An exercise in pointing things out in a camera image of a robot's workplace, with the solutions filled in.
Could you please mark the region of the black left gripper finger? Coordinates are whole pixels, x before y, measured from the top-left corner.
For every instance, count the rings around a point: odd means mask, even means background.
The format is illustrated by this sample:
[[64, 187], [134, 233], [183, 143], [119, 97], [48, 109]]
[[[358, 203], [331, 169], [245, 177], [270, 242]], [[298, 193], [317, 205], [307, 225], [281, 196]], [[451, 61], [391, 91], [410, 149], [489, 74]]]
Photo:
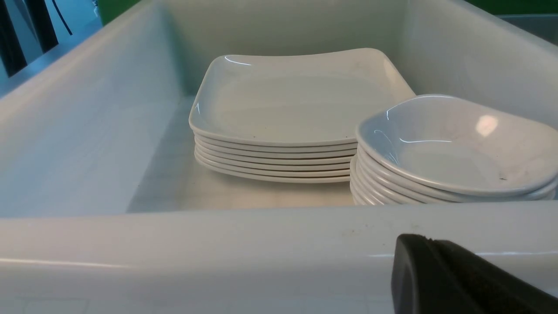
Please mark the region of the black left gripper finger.
[[449, 240], [396, 239], [391, 276], [396, 314], [555, 314], [556, 297]]

